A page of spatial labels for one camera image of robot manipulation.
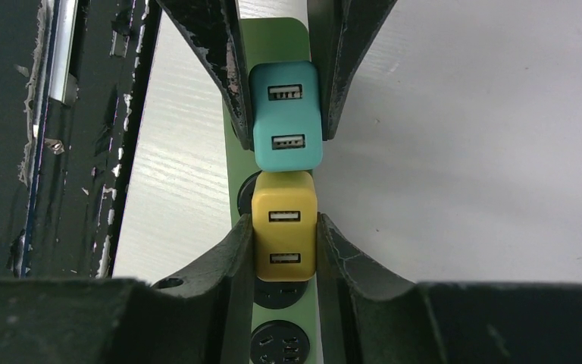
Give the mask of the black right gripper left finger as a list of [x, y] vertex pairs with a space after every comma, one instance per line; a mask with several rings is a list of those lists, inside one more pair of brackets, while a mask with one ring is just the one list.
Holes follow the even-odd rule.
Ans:
[[0, 280], [0, 363], [247, 363], [253, 228], [153, 285], [127, 278]]

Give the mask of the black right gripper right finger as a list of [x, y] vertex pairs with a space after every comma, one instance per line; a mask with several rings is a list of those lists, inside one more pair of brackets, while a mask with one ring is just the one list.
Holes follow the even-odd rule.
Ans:
[[326, 363], [582, 363], [582, 284], [414, 283], [325, 214], [317, 260]]

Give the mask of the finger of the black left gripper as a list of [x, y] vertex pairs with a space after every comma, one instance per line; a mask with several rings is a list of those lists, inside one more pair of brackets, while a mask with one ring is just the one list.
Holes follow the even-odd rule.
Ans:
[[324, 141], [335, 137], [355, 73], [395, 4], [396, 0], [307, 2]]
[[159, 5], [220, 91], [241, 147], [253, 149], [254, 116], [238, 2], [162, 0]]

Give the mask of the green power strip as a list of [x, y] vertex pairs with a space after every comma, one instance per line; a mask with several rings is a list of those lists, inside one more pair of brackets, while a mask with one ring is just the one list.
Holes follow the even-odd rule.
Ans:
[[[310, 58], [306, 26], [292, 17], [240, 21], [248, 68], [257, 64]], [[251, 211], [260, 169], [253, 152], [242, 148], [231, 116], [223, 110], [230, 216], [233, 224]], [[254, 281], [252, 363], [320, 363], [316, 280]]]

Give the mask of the teal USB adapter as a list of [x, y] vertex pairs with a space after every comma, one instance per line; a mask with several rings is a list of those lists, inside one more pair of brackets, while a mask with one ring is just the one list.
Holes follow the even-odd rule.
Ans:
[[319, 166], [323, 139], [316, 67], [310, 61], [258, 64], [249, 82], [257, 166], [266, 172]]

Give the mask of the yellow USB adapter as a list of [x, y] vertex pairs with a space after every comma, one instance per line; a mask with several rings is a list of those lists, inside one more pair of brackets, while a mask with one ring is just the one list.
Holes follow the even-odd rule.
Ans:
[[258, 278], [310, 280], [316, 272], [317, 219], [318, 199], [307, 171], [261, 172], [252, 196]]

